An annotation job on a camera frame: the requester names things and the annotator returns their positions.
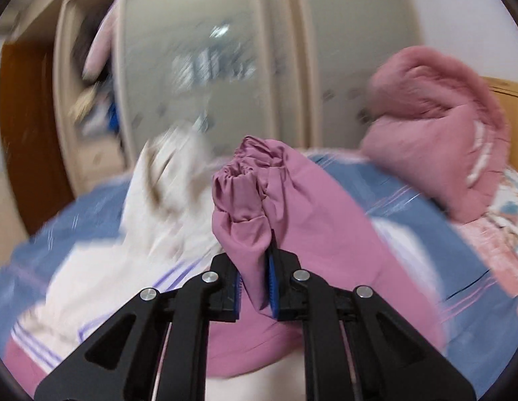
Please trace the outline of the brown wooden door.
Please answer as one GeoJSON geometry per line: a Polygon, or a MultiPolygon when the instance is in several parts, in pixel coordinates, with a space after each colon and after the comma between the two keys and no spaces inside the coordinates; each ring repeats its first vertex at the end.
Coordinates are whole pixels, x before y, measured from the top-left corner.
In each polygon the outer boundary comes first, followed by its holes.
{"type": "Polygon", "coordinates": [[[28,235],[74,200],[59,145],[52,76],[51,45],[3,45],[0,134],[12,193],[28,235]]]}

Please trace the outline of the blue plaid bed sheet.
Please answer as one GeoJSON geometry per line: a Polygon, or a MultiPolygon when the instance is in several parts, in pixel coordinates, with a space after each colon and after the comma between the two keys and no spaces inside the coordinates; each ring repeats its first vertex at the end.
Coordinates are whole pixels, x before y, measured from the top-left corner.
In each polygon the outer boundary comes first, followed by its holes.
{"type": "MultiPolygon", "coordinates": [[[[358,202],[393,253],[424,272],[444,315],[449,361],[478,396],[511,399],[518,380],[518,296],[509,295],[438,208],[349,151],[315,151],[311,160],[358,202]]],[[[26,243],[0,270],[0,357],[21,386],[34,390],[61,352],[21,320],[41,303],[74,244],[119,234],[127,178],[99,185],[26,243]]]]}

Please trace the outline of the yellow wooden headboard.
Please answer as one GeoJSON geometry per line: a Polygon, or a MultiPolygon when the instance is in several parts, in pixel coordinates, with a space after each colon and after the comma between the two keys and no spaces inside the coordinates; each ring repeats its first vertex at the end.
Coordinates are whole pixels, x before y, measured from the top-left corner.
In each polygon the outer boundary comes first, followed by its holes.
{"type": "Polygon", "coordinates": [[[518,83],[492,77],[485,77],[485,80],[497,96],[506,117],[510,124],[510,154],[509,164],[518,172],[518,83]]]}

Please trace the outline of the floral pink bedding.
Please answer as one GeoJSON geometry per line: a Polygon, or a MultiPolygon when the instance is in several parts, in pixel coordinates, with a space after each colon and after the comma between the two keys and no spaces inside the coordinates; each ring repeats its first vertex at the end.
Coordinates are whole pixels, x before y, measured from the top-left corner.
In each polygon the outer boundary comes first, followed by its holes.
{"type": "Polygon", "coordinates": [[[452,226],[511,296],[518,296],[518,172],[508,167],[487,213],[452,226]]]}

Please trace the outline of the pink garment hanging in wardrobe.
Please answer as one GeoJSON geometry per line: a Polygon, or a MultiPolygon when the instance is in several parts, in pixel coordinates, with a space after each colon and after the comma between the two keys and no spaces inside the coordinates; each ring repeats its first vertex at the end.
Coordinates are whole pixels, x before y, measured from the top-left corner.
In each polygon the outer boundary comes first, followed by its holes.
{"type": "Polygon", "coordinates": [[[118,2],[115,1],[110,6],[91,43],[82,71],[82,79],[85,82],[92,83],[97,80],[110,58],[118,17],[117,5],[118,2]]]}

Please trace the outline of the pink and white hooded jacket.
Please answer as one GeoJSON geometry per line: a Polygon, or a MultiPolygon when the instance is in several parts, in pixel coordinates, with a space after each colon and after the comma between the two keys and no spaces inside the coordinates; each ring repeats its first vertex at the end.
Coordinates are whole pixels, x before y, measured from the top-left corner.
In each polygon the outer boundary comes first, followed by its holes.
{"type": "Polygon", "coordinates": [[[371,286],[434,347],[446,336],[437,307],[350,195],[301,152],[246,137],[216,168],[205,136],[178,125],[147,142],[119,230],[79,216],[77,231],[43,230],[33,247],[57,257],[44,296],[21,314],[3,360],[33,394],[116,310],[142,289],[175,290],[227,253],[244,280],[235,324],[209,333],[211,400],[301,400],[301,330],[273,319],[264,285],[271,242],[344,290],[371,286]]]}

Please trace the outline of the rolled pink quilt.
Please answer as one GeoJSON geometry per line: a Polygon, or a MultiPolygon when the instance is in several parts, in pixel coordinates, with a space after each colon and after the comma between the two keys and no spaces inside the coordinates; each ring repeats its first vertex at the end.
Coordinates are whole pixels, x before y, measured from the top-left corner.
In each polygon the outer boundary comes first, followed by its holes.
{"type": "Polygon", "coordinates": [[[510,129],[481,76],[454,57],[411,46],[372,75],[368,109],[364,156],[458,223],[487,212],[506,169],[510,129]]]}

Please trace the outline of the cream sliding-door wardrobe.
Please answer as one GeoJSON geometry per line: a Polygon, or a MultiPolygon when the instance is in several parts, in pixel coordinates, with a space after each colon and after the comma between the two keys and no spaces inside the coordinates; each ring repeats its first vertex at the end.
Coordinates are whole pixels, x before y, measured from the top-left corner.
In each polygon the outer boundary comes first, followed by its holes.
{"type": "Polygon", "coordinates": [[[198,125],[218,156],[247,135],[356,148],[371,122],[371,75],[416,42],[410,0],[62,0],[53,93],[72,189],[131,169],[180,120],[198,125]],[[115,1],[110,58],[85,82],[115,1]]]}

